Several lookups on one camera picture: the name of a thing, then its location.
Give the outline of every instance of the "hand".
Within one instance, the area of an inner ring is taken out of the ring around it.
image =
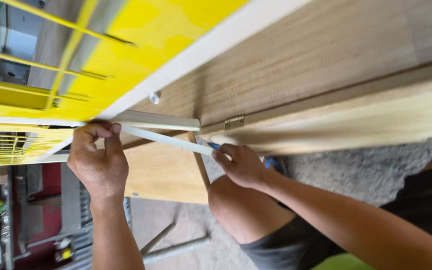
[[[232,161],[224,154],[231,156]],[[265,175],[271,173],[248,146],[223,144],[219,151],[213,151],[213,158],[226,175],[241,187],[258,189],[264,183]]]
[[[74,131],[68,167],[91,195],[91,207],[123,205],[128,161],[120,140],[121,125],[89,124]],[[95,142],[104,138],[105,149]]]

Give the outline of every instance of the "gray shorts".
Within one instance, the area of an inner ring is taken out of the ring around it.
[[[432,170],[406,177],[396,200],[381,208],[432,235]],[[345,252],[299,216],[241,248],[260,270],[307,270]]]

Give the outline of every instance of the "brass hinge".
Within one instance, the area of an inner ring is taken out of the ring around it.
[[[239,116],[224,121],[224,130],[230,130],[242,126],[244,126],[244,116]]]

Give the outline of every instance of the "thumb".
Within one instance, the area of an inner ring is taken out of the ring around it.
[[[221,166],[225,172],[233,166],[233,163],[218,150],[214,150],[212,156],[216,163]]]
[[[113,124],[109,128],[109,131],[111,132],[111,137],[104,139],[106,154],[110,157],[124,155],[123,145],[120,140],[121,124]]]

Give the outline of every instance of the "wooden board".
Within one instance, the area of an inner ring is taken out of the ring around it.
[[[233,130],[217,124],[201,133],[270,155],[423,141],[432,138],[432,65],[250,114]]]
[[[211,126],[429,62],[432,1],[314,0],[131,110]]]
[[[192,132],[175,138],[196,143]],[[125,196],[208,203],[209,179],[200,154],[155,142],[124,153],[129,163]]]

